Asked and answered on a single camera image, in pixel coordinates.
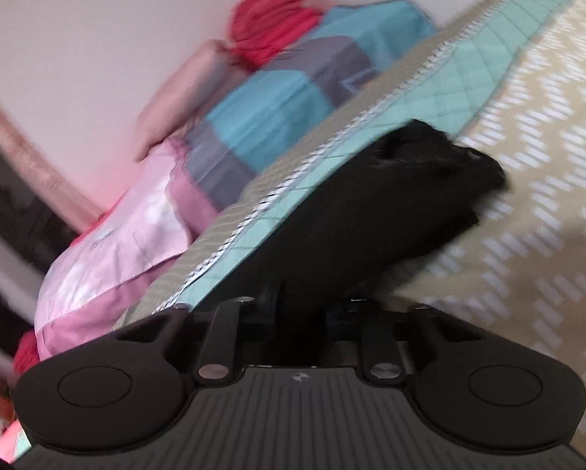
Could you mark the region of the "black pants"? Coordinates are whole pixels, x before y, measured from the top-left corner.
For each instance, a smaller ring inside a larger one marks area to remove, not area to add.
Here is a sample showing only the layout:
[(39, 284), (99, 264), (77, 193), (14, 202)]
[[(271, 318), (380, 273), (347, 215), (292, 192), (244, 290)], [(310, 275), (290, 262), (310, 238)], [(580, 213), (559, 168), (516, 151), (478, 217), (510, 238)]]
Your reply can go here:
[(196, 309), (243, 296), (299, 309), (361, 298), (395, 265), (477, 225), (475, 206), (505, 186), (494, 158), (413, 120), (331, 173)]

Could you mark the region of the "pink floral pillow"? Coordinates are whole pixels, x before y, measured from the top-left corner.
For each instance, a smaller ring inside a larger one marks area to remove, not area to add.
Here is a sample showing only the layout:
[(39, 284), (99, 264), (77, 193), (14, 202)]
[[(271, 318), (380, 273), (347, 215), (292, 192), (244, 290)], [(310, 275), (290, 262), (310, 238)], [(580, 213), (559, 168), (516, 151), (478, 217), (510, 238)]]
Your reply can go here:
[(141, 176), (46, 273), (34, 333), (41, 359), (110, 332), (217, 215), (183, 170), (187, 147), (169, 138)]

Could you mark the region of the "red cloth pile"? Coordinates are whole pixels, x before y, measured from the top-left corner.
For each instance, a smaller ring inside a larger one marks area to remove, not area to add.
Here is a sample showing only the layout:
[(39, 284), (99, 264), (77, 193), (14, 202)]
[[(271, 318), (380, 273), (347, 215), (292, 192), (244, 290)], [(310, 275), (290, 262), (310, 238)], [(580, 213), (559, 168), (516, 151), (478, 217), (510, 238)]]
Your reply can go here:
[(36, 334), (33, 330), (25, 332), (18, 343), (18, 349), (13, 357), (14, 372), (21, 376), (30, 368), (40, 362), (38, 346), (36, 345)]

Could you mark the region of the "pink bed sheet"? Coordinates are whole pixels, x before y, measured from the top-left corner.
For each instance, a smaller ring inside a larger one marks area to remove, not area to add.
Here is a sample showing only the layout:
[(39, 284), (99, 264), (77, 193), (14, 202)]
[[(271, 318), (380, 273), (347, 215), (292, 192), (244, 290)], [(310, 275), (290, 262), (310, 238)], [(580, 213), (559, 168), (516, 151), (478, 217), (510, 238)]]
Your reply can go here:
[(15, 420), (0, 436), (0, 459), (12, 464), (31, 447), (21, 422)]

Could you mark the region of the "dark window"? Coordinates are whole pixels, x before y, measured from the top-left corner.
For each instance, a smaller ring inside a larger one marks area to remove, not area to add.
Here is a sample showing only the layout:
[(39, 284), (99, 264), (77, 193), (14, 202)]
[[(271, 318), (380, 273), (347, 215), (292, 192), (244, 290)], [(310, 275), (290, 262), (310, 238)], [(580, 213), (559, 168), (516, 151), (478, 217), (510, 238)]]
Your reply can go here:
[(0, 239), (46, 273), (75, 237), (73, 228), (36, 196), (0, 155)]

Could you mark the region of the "pink satin curtain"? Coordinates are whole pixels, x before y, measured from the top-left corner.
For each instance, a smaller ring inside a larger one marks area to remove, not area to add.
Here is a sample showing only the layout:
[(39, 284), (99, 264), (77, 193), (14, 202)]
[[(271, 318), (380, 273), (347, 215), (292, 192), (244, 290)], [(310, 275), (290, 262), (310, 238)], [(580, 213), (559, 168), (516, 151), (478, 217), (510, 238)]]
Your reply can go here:
[(33, 193), (79, 233), (86, 232), (103, 210), (84, 196), (28, 141), (0, 108), (0, 154)]

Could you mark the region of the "peach bolster pillow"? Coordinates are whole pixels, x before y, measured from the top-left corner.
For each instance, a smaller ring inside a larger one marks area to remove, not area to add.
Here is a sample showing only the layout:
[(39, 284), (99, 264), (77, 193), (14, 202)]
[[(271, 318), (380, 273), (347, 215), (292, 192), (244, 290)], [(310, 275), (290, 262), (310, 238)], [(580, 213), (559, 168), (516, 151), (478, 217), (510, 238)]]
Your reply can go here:
[(186, 133), (233, 89), (248, 72), (220, 40), (207, 40), (156, 91), (136, 117), (136, 152), (142, 161), (174, 133)]

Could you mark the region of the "teal grey striped pillow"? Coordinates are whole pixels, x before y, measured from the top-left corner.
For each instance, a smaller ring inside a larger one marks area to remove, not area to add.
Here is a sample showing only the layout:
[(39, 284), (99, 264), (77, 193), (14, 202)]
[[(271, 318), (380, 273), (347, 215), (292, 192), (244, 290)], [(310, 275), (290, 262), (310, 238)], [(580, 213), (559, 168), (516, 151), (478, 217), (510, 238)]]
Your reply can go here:
[(409, 0), (332, 7), (191, 130), (185, 170), (216, 210), (234, 204), (254, 177), (435, 32)]

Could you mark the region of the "red folded blanket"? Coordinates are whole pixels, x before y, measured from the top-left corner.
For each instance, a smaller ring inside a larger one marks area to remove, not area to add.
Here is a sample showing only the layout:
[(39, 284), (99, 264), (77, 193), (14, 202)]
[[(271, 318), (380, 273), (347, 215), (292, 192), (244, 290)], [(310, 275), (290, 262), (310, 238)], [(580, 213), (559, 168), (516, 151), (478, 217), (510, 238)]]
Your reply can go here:
[(242, 0), (232, 11), (228, 43), (238, 62), (258, 70), (323, 20), (306, 0)]

